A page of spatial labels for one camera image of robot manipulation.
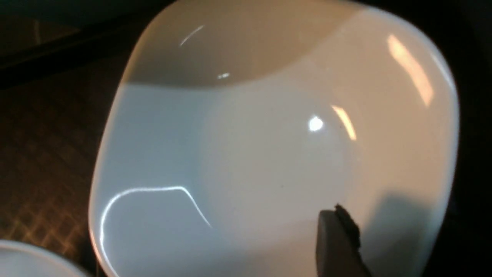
dark object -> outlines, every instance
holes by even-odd
[[[360,231],[340,205],[322,210],[318,217],[316,268],[318,277],[369,277],[359,254]]]

brown woven surface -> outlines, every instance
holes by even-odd
[[[125,64],[106,58],[0,92],[0,239],[84,259],[92,171]]]

white plate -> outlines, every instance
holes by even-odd
[[[318,212],[340,203],[375,276],[417,275],[457,137],[445,61],[391,14],[179,0],[147,27],[120,83],[92,242],[111,277],[313,277]]]
[[[80,267],[48,250],[5,240],[0,240],[0,276],[90,277]]]

white bowl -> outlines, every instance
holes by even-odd
[[[138,41],[102,140],[92,243],[110,277],[316,276],[340,203],[375,276],[417,275],[453,179],[436,47],[371,7],[179,0]]]
[[[2,277],[90,277],[90,275],[44,248],[23,242],[0,240]]]

